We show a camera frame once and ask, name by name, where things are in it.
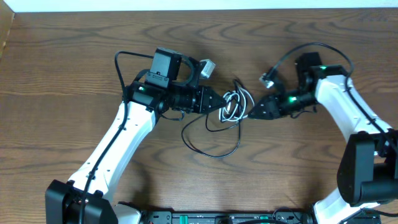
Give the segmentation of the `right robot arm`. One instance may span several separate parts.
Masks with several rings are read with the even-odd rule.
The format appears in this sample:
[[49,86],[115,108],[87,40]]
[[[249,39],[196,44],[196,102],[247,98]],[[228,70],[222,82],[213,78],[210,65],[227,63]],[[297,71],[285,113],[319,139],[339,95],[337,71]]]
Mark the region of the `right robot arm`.
[[251,119],[295,117],[308,106],[323,105],[339,127],[346,149],[336,175],[337,188],[316,202],[303,223],[348,223],[374,207],[397,199],[397,131],[366,104],[341,65],[324,65],[318,53],[295,60],[298,88],[287,92],[269,70],[261,77],[277,92],[259,100]]

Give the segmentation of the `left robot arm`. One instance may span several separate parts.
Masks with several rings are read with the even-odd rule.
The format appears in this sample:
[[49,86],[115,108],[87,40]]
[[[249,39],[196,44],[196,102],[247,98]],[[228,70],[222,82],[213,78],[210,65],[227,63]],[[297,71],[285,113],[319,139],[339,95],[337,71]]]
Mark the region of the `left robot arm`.
[[139,223],[141,212],[112,205],[119,180],[144,138],[168,110],[208,114],[226,102],[211,87],[215,63],[157,48],[152,65],[122,84],[116,117],[95,150],[67,182],[53,180],[45,192],[47,223]]

